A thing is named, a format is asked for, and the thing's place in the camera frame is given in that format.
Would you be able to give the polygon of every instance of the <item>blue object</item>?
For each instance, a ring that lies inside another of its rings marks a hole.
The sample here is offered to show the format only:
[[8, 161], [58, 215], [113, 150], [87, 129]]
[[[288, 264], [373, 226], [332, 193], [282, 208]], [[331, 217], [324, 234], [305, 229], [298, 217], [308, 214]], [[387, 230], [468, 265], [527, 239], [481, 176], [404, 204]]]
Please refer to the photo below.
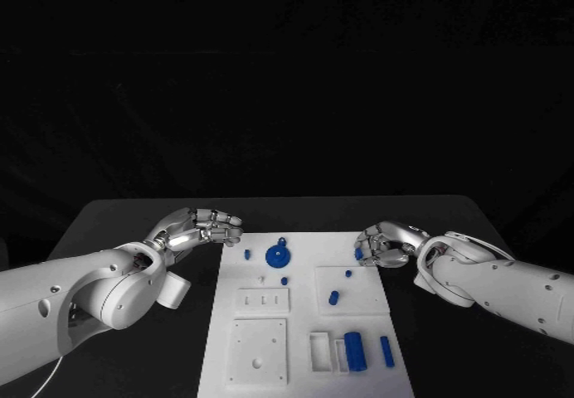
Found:
[[393, 359], [391, 346], [389, 344], [389, 337], [381, 337], [383, 355], [386, 356], [387, 367], [396, 367], [396, 360]]
[[363, 350], [361, 333], [345, 333], [345, 350], [350, 371], [365, 371], [368, 362], [365, 361], [365, 351]]
[[332, 297], [329, 298], [329, 304], [338, 305], [340, 301], [340, 292], [337, 290], [332, 291]]
[[285, 238], [279, 239], [275, 246], [267, 249], [266, 260], [273, 268], [283, 268], [290, 263], [290, 250]]

